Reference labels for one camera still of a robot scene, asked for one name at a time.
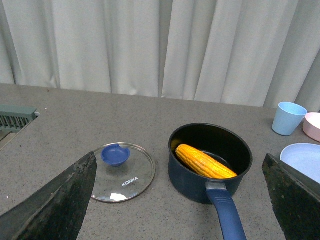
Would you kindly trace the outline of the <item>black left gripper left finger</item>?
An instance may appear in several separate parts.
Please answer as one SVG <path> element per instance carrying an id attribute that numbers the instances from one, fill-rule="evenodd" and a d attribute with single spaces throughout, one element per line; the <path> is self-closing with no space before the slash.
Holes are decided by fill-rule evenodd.
<path id="1" fill-rule="evenodd" d="M 2 240 L 75 240 L 93 192 L 97 159 L 83 156 L 0 217 Z"/>

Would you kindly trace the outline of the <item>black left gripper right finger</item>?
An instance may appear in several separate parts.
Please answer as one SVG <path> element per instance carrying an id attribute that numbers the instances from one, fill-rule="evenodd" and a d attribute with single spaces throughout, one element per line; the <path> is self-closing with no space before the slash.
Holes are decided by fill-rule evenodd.
<path id="1" fill-rule="evenodd" d="M 263 161 L 273 212 L 287 240 L 320 238 L 320 184 L 271 154 Z"/>

